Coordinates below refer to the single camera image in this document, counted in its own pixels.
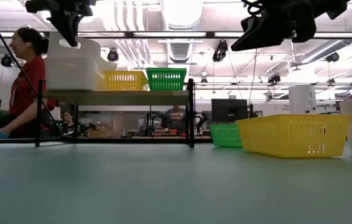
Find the yellow basket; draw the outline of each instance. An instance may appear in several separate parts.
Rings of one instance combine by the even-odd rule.
[[[279,157],[341,156],[350,115],[274,115],[236,121],[243,148]]]
[[[108,91],[144,91],[148,80],[142,71],[104,71]]]

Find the shelf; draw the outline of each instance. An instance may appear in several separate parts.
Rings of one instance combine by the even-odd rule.
[[[44,92],[44,98],[86,106],[168,106],[187,105],[188,91],[49,90]]]

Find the green basket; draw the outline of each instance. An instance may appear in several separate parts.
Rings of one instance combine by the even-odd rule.
[[[186,68],[147,68],[151,91],[183,90]]]
[[[212,124],[210,129],[215,146],[243,147],[237,124]]]

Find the blue glove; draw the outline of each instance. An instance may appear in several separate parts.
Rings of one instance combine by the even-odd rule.
[[[8,139],[9,138],[9,134],[4,134],[2,133],[2,131],[0,130],[0,139]]]

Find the gray table surface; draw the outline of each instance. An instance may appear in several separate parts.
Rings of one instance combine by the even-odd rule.
[[[0,223],[352,223],[352,155],[0,144]]]

